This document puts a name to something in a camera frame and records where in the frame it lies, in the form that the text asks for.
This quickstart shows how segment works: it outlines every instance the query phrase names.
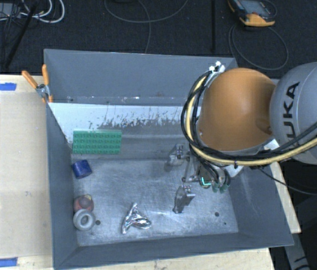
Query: metal clip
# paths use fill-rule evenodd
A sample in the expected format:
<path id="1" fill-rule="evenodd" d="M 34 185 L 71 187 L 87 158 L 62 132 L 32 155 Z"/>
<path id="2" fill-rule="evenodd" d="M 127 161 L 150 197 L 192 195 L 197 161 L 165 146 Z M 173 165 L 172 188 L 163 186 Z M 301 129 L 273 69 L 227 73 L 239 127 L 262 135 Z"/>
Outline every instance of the metal clip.
<path id="1" fill-rule="evenodd" d="M 217 61 L 216 66 L 210 66 L 209 70 L 211 71 L 211 74 L 209 75 L 207 81 L 206 81 L 206 87 L 210 87 L 211 83 L 216 79 L 217 76 L 225 72 L 226 67 L 220 62 Z"/>
<path id="2" fill-rule="evenodd" d="M 182 213 L 185 206 L 188 206 L 195 194 L 191 193 L 190 185 L 182 185 L 177 189 L 175 195 L 175 206 L 172 209 L 176 214 Z"/>
<path id="3" fill-rule="evenodd" d="M 21 72 L 21 75 L 29 82 L 29 84 L 36 90 L 36 92 L 42 97 L 43 102 L 48 99 L 48 102 L 53 102 L 49 85 L 49 76 L 46 64 L 42 65 L 42 76 L 44 78 L 44 84 L 39 85 L 35 79 L 26 70 Z"/>

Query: silver metal object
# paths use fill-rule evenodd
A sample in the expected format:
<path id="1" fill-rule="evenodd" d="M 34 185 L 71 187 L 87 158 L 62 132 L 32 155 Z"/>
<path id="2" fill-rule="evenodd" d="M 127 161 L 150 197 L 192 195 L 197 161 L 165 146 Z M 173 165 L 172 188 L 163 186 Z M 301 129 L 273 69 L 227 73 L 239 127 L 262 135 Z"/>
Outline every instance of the silver metal object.
<path id="1" fill-rule="evenodd" d="M 186 161 L 188 161 L 185 168 L 185 175 L 182 179 L 182 182 L 198 182 L 198 177 L 196 176 L 196 166 L 197 159 L 192 154 L 188 154 L 186 157 Z"/>
<path id="2" fill-rule="evenodd" d="M 50 87 L 48 85 L 41 84 L 36 87 L 36 92 L 42 98 L 46 98 L 46 96 L 51 96 Z"/>
<path id="3" fill-rule="evenodd" d="M 215 80 L 217 76 L 219 76 L 221 73 L 225 72 L 226 67 L 220 62 L 216 62 L 216 66 L 210 66 L 209 70 L 212 71 L 212 73 L 209 75 L 206 85 L 209 87 L 211 83 Z"/>
<path id="4" fill-rule="evenodd" d="M 127 213 L 127 216 L 125 217 L 125 220 L 123 221 L 122 225 L 122 234 L 126 234 L 127 230 L 134 226 L 136 228 L 140 229 L 148 229 L 152 225 L 152 222 L 147 217 L 144 217 L 139 213 L 137 210 L 137 203 L 133 203 L 130 210 Z"/>
<path id="5" fill-rule="evenodd" d="M 176 214 L 182 213 L 183 208 L 190 204 L 191 200 L 194 199 L 195 194 L 191 193 L 190 185 L 181 185 L 176 192 L 175 206 L 173 212 Z"/>
<path id="6" fill-rule="evenodd" d="M 243 166 L 237 166 L 235 168 L 234 165 L 222 165 L 222 167 L 225 167 L 225 170 L 230 175 L 230 177 L 235 177 L 243 170 Z"/>
<path id="7" fill-rule="evenodd" d="M 167 166 L 181 166 L 185 161 L 187 154 L 184 153 L 184 144 L 176 144 L 170 151 L 167 159 Z"/>

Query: orange device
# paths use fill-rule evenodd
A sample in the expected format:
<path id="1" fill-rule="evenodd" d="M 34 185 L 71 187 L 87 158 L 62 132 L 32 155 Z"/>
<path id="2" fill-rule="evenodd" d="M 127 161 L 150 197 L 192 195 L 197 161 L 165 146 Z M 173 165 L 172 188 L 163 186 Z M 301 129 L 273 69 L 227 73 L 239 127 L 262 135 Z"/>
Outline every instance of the orange device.
<path id="1" fill-rule="evenodd" d="M 277 10 L 267 0 L 228 0 L 228 5 L 246 26 L 265 27 L 275 24 Z"/>

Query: gray bin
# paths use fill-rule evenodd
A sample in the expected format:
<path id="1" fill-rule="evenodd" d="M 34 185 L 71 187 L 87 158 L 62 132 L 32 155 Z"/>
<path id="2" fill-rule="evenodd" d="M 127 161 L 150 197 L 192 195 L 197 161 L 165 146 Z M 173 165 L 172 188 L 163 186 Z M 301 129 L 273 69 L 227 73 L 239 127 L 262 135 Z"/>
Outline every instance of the gray bin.
<path id="1" fill-rule="evenodd" d="M 157 124 L 154 117 L 145 125 L 117 125 L 123 134 L 120 154 L 72 154 L 65 131 L 78 123 L 75 109 L 182 107 L 193 82 L 216 61 L 227 69 L 237 67 L 233 58 L 45 49 L 54 102 L 67 104 L 65 119 L 47 105 L 55 269 L 293 245 L 275 183 L 258 170 L 245 168 L 225 193 L 194 183 L 190 205 L 183 213 L 172 211 L 185 164 L 170 172 L 164 164 L 176 143 L 188 148 L 179 123 Z M 71 165 L 78 159 L 89 161 L 90 176 L 75 178 Z M 90 231 L 78 231 L 73 224 L 73 201 L 81 194 L 92 195 L 101 222 Z M 152 227 L 132 227 L 123 235 L 121 223 L 133 202 Z"/>

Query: bin floor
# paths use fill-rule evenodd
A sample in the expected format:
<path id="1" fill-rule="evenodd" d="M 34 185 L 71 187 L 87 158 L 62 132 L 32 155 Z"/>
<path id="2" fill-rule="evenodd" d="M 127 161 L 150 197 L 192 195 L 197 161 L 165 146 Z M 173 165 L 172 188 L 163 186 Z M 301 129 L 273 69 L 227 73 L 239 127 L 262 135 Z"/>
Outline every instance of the bin floor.
<path id="1" fill-rule="evenodd" d="M 211 188 L 191 183 L 196 197 L 183 213 L 173 212 L 186 163 L 166 172 L 164 160 L 89 159 L 88 162 L 93 173 L 82 179 L 74 178 L 74 194 L 92 196 L 93 213 L 101 223 L 89 231 L 77 230 L 80 246 L 238 232 L 229 190 L 214 193 Z M 152 226 L 148 229 L 131 226 L 123 235 L 121 225 L 132 203 L 138 204 L 138 211 L 151 220 Z"/>

